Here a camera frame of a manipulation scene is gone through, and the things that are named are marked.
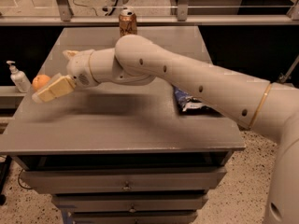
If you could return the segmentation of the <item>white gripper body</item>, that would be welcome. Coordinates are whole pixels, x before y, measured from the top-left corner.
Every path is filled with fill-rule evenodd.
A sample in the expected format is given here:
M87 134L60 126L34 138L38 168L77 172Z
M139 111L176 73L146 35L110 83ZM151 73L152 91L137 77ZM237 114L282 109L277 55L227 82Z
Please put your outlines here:
M71 60L68 60L67 73L74 79L78 87L87 88L99 85L93 78L90 68L90 59L93 53L94 49L79 51Z

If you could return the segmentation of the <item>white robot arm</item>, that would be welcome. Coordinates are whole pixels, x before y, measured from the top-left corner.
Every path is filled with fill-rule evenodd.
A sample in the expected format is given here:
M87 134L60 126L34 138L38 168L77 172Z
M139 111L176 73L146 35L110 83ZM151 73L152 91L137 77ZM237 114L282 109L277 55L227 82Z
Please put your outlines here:
M240 126L279 144L263 224L299 222L299 90L204 63L161 48L140 35L113 49L66 50L67 74L33 94L37 103L103 82L146 85L156 77L199 99Z

